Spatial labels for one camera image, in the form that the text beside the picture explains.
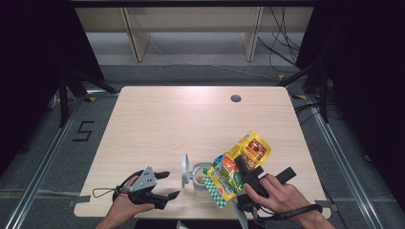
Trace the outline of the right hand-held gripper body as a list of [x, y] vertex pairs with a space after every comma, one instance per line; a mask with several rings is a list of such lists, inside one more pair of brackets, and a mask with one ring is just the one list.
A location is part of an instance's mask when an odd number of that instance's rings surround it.
[[[262, 197], [267, 198], [268, 193], [267, 191], [260, 185], [260, 174], [264, 171], [264, 169], [259, 166], [258, 168], [254, 169], [253, 171], [246, 171], [242, 172], [242, 178], [245, 179], [246, 183], [249, 183], [252, 186], [252, 189], [257, 192]], [[278, 181], [281, 184], [285, 184], [287, 181], [290, 181], [296, 174], [292, 170], [291, 167], [286, 168], [280, 174], [276, 176]], [[237, 196], [236, 201], [232, 201], [232, 205], [234, 210], [237, 214], [238, 221], [243, 229], [248, 229], [248, 219], [246, 217], [246, 213], [250, 213], [253, 216], [253, 221], [258, 224], [259, 226], [266, 226], [267, 222], [271, 220], [282, 220], [281, 217], [277, 215], [272, 215], [271, 217], [261, 218], [258, 215], [258, 210], [261, 206], [255, 203], [247, 194], [242, 194]]]

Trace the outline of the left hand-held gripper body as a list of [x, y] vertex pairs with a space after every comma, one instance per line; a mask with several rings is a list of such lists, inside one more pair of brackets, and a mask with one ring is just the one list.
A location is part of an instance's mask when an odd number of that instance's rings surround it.
[[152, 190], [157, 185], [157, 179], [153, 169], [148, 166], [140, 172], [138, 178], [128, 188], [128, 198], [134, 204], [150, 203], [156, 208], [160, 207], [160, 202]]

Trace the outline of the yellow spouted sauce pouch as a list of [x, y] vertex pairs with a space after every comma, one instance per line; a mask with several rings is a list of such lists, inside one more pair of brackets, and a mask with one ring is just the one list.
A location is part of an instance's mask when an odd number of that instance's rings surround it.
[[249, 172], [262, 166], [270, 155], [270, 146], [255, 132], [249, 131], [229, 151], [217, 156], [206, 171], [204, 182], [219, 208], [236, 197], [244, 187], [235, 159], [240, 156]]

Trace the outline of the white plastic container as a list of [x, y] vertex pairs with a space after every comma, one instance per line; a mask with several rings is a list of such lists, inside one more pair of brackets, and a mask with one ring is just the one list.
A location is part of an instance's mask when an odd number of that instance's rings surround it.
[[194, 189], [205, 190], [206, 173], [211, 166], [210, 162], [191, 164], [188, 154], [183, 154], [181, 156], [181, 187], [184, 188], [186, 184], [192, 183]]

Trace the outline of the person's left hand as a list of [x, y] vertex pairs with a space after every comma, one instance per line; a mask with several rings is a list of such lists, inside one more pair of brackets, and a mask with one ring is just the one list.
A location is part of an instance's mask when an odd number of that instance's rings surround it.
[[128, 197], [126, 190], [120, 191], [113, 201], [109, 210], [109, 217], [116, 222], [123, 223], [140, 213], [151, 211], [155, 208], [154, 204], [143, 203], [134, 204]]

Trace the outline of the person's right hand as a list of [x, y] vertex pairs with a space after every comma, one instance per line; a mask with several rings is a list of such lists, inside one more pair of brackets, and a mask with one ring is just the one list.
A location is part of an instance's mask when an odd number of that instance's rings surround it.
[[260, 196], [249, 184], [245, 184], [245, 192], [255, 202], [266, 207], [273, 213], [281, 214], [309, 206], [309, 201], [290, 184], [282, 184], [275, 176], [266, 175], [260, 179], [268, 197]]

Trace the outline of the grey tape strip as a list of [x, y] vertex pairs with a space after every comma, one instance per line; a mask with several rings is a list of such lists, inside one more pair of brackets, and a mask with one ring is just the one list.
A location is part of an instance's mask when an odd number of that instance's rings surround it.
[[91, 196], [81, 196], [71, 199], [68, 202], [68, 207], [75, 207], [78, 203], [90, 202]]
[[338, 206], [335, 203], [331, 203], [328, 200], [316, 200], [315, 203], [322, 206], [323, 208], [329, 208], [333, 212], [338, 211]]

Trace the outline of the black metal stand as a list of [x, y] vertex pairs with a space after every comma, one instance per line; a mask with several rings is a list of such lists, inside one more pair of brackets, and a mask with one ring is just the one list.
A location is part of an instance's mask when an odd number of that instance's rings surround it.
[[110, 94], [117, 94], [118, 89], [115, 89], [108, 84], [106, 84], [103, 80], [94, 78], [85, 72], [75, 69], [75, 68], [66, 68], [64, 71], [61, 72], [59, 76], [59, 98], [60, 98], [60, 111], [61, 111], [61, 120], [60, 120], [60, 127], [63, 127], [69, 119], [70, 110], [68, 105], [68, 91], [71, 91], [74, 97], [84, 97], [87, 95], [87, 91], [84, 88], [82, 82], [87, 81], [91, 84], [99, 87], [100, 89], [104, 90]]
[[299, 78], [307, 76], [304, 83], [303, 89], [306, 93], [313, 93], [316, 89], [319, 90], [319, 109], [320, 115], [323, 120], [328, 123], [328, 110], [327, 110], [327, 99], [328, 99], [328, 76], [327, 71], [324, 68], [323, 58], [316, 57], [308, 66], [293, 74], [286, 80], [281, 80], [278, 86], [285, 87], [292, 82], [298, 80]]

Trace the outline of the black curtain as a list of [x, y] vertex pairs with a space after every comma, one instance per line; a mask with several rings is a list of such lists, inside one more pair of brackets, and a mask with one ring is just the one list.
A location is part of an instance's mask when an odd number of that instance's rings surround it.
[[74, 70], [104, 78], [71, 0], [0, 0], [0, 176]]
[[323, 46], [343, 116], [405, 212], [405, 0], [320, 0], [297, 66]]

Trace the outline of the light wooden shelf unit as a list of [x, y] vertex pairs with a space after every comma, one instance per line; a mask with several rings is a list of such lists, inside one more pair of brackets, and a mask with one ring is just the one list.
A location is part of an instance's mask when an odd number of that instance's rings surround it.
[[238, 32], [245, 58], [254, 59], [258, 35], [275, 32], [282, 23], [289, 32], [304, 32], [312, 7], [175, 7], [175, 8], [77, 8], [86, 32], [124, 32], [133, 59], [140, 62], [153, 32]]

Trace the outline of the aluminium floor rail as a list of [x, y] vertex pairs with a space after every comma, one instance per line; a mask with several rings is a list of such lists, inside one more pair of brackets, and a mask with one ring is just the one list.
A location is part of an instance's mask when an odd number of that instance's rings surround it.
[[384, 225], [377, 214], [371, 200], [365, 192], [365, 189], [362, 187], [358, 177], [354, 173], [354, 170], [350, 163], [348, 162], [340, 144], [337, 141], [336, 136], [334, 135], [330, 124], [324, 121], [324, 118], [321, 116], [321, 109], [315, 106], [312, 109], [317, 125], [319, 126], [324, 139], [327, 141], [330, 150], [333, 154], [333, 157], [342, 173], [343, 178], [345, 179], [352, 196], [357, 203], [357, 206], [363, 215], [366, 223], [370, 229], [384, 229]]
[[42, 160], [33, 173], [29, 184], [23, 190], [20, 199], [18, 200], [15, 208], [11, 212], [10, 217], [8, 218], [2, 229], [20, 229], [32, 207], [40, 186], [49, 173], [50, 168], [52, 167], [53, 162], [58, 154], [58, 151], [64, 139], [66, 138], [69, 129], [72, 126], [73, 119], [81, 103], [81, 99], [76, 99], [72, 102], [71, 107], [68, 109], [68, 112], [72, 114], [68, 115], [64, 123], [58, 127], [57, 132], [52, 138], [52, 143], [48, 147], [45, 155], [42, 157]]

